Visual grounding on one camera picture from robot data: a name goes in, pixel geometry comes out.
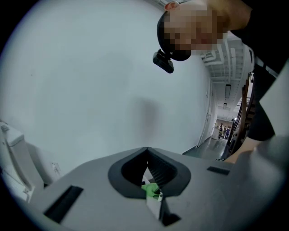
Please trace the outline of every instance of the black cap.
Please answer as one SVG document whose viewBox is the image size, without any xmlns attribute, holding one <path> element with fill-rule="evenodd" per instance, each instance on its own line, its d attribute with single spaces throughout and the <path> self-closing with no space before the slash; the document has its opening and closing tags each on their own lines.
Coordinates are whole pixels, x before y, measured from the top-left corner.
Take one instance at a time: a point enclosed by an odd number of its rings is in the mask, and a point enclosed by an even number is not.
<svg viewBox="0 0 289 231">
<path fill-rule="evenodd" d="M 173 60 L 177 61 L 185 61 L 191 56 L 191 51 L 180 51 L 176 50 L 174 44 L 170 44 L 169 39 L 164 37 L 164 22 L 165 17 L 168 12 L 164 12 L 161 18 L 158 21 L 157 25 L 157 35 L 158 35 L 158 43 L 161 46 L 163 52 Z"/>
</svg>

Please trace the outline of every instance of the ceiling light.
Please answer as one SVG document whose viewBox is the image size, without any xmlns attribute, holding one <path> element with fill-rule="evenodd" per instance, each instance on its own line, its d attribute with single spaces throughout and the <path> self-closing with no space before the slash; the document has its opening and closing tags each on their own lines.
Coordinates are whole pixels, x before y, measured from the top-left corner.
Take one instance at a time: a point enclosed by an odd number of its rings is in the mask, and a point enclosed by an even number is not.
<svg viewBox="0 0 289 231">
<path fill-rule="evenodd" d="M 230 92 L 231 92 L 231 85 L 230 84 L 226 84 L 226 88 L 225 88 L 225 98 L 226 99 L 229 99 Z"/>
</svg>

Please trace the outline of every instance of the floor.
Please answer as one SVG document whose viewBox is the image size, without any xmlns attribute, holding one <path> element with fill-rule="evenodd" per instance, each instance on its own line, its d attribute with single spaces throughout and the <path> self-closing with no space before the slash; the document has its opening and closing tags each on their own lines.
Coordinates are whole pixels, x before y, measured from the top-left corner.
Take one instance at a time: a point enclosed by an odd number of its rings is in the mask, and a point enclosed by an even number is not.
<svg viewBox="0 0 289 231">
<path fill-rule="evenodd" d="M 198 157 L 208 160 L 223 159 L 228 155 L 228 146 L 226 146 L 227 140 L 225 139 L 212 139 L 205 140 L 198 148 L 187 152 L 185 155 L 191 157 Z"/>
</svg>

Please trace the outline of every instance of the electrical outlet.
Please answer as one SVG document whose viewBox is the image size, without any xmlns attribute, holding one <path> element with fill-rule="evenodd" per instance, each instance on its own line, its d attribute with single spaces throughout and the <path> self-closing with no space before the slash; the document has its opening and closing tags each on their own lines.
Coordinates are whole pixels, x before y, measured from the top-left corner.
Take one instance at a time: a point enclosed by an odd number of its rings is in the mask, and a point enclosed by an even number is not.
<svg viewBox="0 0 289 231">
<path fill-rule="evenodd" d="M 60 168 L 59 168 L 58 163 L 51 162 L 51 167 L 56 174 L 60 175 Z"/>
</svg>

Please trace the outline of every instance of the white machine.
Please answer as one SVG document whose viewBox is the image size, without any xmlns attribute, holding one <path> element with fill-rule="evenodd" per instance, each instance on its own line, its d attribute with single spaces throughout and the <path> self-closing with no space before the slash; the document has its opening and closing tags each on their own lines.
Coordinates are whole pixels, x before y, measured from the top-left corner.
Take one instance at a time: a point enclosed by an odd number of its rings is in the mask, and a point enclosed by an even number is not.
<svg viewBox="0 0 289 231">
<path fill-rule="evenodd" d="M 26 146 L 24 134 L 0 122 L 1 177 L 10 193 L 30 202 L 43 191 L 44 184 Z"/>
</svg>

